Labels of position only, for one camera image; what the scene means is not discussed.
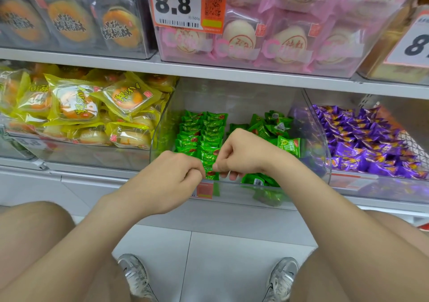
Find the orange price tag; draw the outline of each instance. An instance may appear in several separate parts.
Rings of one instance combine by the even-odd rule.
[[[227,0],[150,0],[158,27],[222,34]]]

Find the white tile floor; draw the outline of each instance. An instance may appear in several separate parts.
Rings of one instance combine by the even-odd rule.
[[[160,302],[261,302],[281,258],[314,247],[135,225],[113,251],[143,260]]]

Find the price label 8.8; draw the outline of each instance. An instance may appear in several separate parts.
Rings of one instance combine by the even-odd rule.
[[[201,0],[151,0],[151,3],[156,24],[203,30]]]
[[[429,11],[422,11],[384,63],[429,68]]]

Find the barcode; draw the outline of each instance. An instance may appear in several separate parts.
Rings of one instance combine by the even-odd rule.
[[[199,23],[194,22],[184,22],[184,21],[177,21],[177,20],[168,20],[165,18],[160,18],[159,21],[160,24],[166,24],[166,25],[172,25],[174,27],[192,27],[198,29],[200,27]]]
[[[260,179],[255,179],[254,181],[253,181],[253,184],[255,185],[255,186],[263,186],[264,185],[264,183],[262,182],[262,180],[260,180]]]

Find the price tag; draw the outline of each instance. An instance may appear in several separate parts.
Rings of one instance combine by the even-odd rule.
[[[429,68],[429,10],[418,15],[384,63]]]
[[[45,142],[40,139],[22,138],[22,137],[14,137],[13,139],[19,142],[25,148],[38,148],[40,150],[45,150],[45,149],[50,150],[50,148],[45,144]]]
[[[226,0],[150,0],[154,24],[221,34]]]

